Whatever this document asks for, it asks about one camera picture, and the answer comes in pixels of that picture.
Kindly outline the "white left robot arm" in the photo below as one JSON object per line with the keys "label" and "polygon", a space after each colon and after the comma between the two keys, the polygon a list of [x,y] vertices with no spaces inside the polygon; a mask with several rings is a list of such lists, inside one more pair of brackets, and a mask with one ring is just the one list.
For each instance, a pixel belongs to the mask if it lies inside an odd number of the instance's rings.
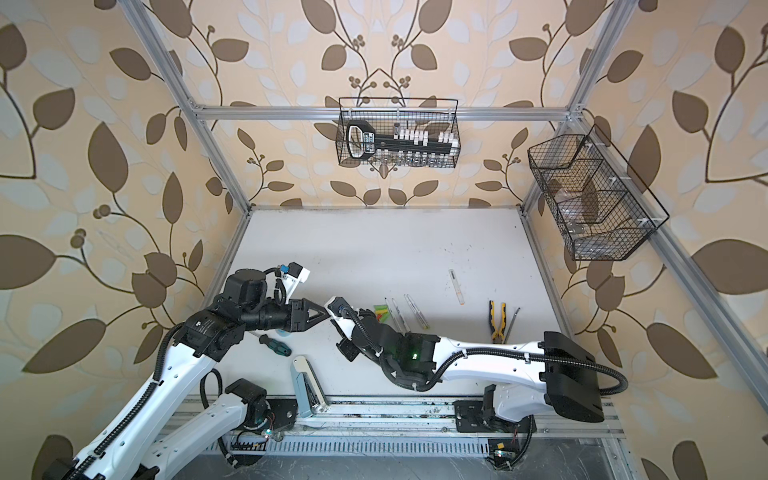
{"label": "white left robot arm", "polygon": [[218,362],[246,333],[304,332],[328,318],[325,308],[292,294],[309,277],[291,262],[260,271],[239,269],[212,303],[173,327],[161,340],[152,375],[123,410],[78,454],[52,458],[45,479],[159,479],[161,462],[182,447],[151,454],[154,439],[190,390],[203,387]]}

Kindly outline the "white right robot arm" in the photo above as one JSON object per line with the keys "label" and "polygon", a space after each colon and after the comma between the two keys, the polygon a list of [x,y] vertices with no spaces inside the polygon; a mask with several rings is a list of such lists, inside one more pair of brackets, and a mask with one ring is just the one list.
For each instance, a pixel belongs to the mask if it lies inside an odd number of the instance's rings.
{"label": "white right robot arm", "polygon": [[556,331],[523,344],[480,344],[423,333],[399,333],[370,310],[354,309],[344,298],[326,305],[348,360],[364,355],[392,384],[425,393],[444,381],[488,382],[484,394],[494,419],[519,422],[555,413],[601,423],[602,400],[627,390],[620,371],[601,365],[585,349]]}

